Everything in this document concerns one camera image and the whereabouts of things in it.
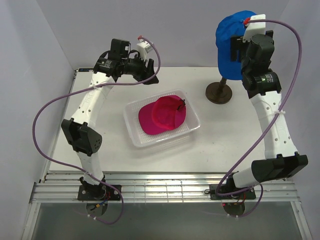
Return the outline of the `blue baseball cap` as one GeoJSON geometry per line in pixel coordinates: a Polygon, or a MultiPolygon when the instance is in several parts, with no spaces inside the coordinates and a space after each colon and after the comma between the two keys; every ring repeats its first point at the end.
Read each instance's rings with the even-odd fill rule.
{"type": "Polygon", "coordinates": [[[215,44],[217,46],[217,65],[220,75],[233,81],[241,81],[241,63],[231,61],[231,37],[243,36],[244,20],[256,15],[255,12],[243,10],[225,17],[217,26],[215,44]]]}

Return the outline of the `pink baseball cap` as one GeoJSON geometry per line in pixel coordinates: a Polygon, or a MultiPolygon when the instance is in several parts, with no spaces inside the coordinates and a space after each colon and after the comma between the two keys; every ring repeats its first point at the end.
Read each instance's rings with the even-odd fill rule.
{"type": "Polygon", "coordinates": [[[158,135],[180,127],[186,115],[186,100],[168,95],[143,106],[138,112],[138,121],[146,134],[158,135]]]}

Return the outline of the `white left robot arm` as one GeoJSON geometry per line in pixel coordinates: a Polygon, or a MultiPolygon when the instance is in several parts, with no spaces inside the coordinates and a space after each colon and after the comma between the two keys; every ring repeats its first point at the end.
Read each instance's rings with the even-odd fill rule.
{"type": "Polygon", "coordinates": [[[95,200],[102,199],[107,191],[98,154],[103,138],[95,130],[107,95],[118,85],[118,79],[123,75],[131,75],[136,84],[159,83],[154,60],[147,59],[154,45],[143,36],[139,36],[138,41],[136,49],[131,49],[129,41],[112,39],[110,49],[100,55],[93,67],[89,91],[71,118],[64,119],[61,123],[65,138],[76,152],[84,169],[84,175],[80,178],[81,185],[95,200]]]}

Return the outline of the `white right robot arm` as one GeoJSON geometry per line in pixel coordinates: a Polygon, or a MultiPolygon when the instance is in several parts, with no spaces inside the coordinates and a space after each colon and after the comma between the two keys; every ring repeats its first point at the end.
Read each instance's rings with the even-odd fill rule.
{"type": "Polygon", "coordinates": [[[231,45],[240,51],[242,84],[256,111],[264,142],[264,159],[232,173],[221,187],[222,194],[237,199],[246,188],[293,177],[309,161],[294,145],[285,112],[280,108],[284,102],[282,87],[278,75],[269,67],[275,50],[273,32],[255,34],[243,43],[234,37],[231,45]]]}

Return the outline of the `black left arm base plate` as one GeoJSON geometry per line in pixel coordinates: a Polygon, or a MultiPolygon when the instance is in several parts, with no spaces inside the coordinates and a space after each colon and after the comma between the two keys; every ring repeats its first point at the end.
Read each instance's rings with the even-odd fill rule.
{"type": "Polygon", "coordinates": [[[101,193],[100,196],[94,197],[92,196],[85,188],[81,185],[78,190],[78,195],[77,195],[77,200],[78,201],[120,201],[120,192],[122,191],[122,186],[121,185],[112,185],[114,188],[117,190],[106,187],[101,193]]]}

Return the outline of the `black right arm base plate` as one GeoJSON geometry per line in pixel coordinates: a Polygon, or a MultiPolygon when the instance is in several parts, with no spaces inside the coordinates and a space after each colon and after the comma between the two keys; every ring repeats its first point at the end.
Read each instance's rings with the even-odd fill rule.
{"type": "Polygon", "coordinates": [[[255,200],[256,193],[253,188],[236,188],[223,184],[216,193],[217,184],[210,184],[208,189],[204,190],[204,194],[208,195],[211,200],[255,200]]]}

